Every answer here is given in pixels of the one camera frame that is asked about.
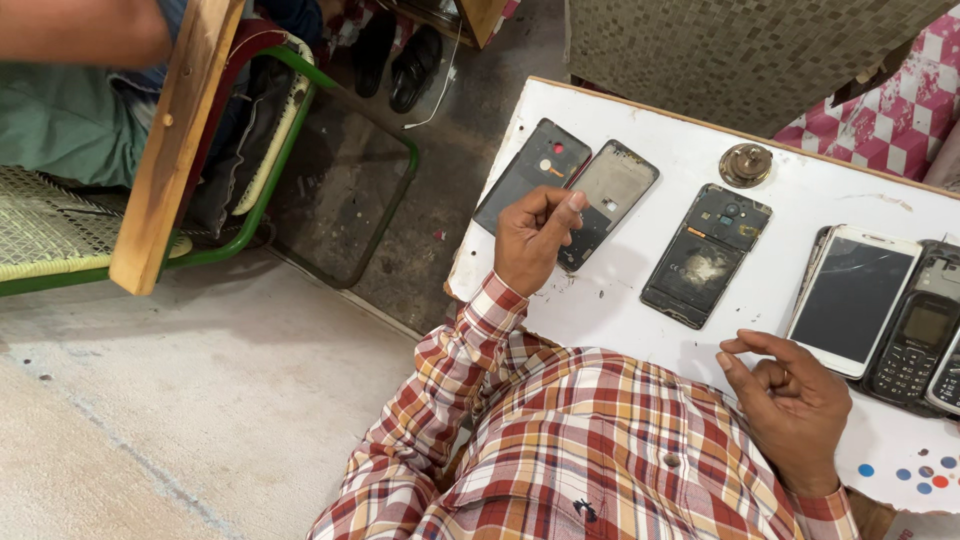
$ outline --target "plaid shirt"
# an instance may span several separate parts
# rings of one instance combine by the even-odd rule
[[[493,272],[417,346],[307,538],[858,540],[843,488],[786,491],[735,401],[603,349],[516,331],[527,300]],[[465,416],[453,486],[436,485]]]

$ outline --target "cracked phone screen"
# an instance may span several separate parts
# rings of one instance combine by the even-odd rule
[[[834,238],[790,339],[866,362],[913,257]]]

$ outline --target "white floor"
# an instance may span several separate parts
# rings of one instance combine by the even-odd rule
[[[414,345],[264,251],[0,298],[0,531],[301,538]]]

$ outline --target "hand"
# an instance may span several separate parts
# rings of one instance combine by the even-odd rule
[[[540,290],[570,229],[580,229],[580,210],[589,207],[583,191],[541,185],[509,205],[496,219],[493,270],[524,297]]]
[[[751,438],[777,466],[780,481],[804,497],[825,497],[840,487],[833,465],[852,401],[847,385],[794,341],[740,330],[720,343],[717,363],[747,416]],[[751,372],[735,355],[764,358]]]

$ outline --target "wooden armrest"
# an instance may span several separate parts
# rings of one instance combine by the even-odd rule
[[[150,294],[166,252],[244,0],[189,0],[133,180],[110,278]]]

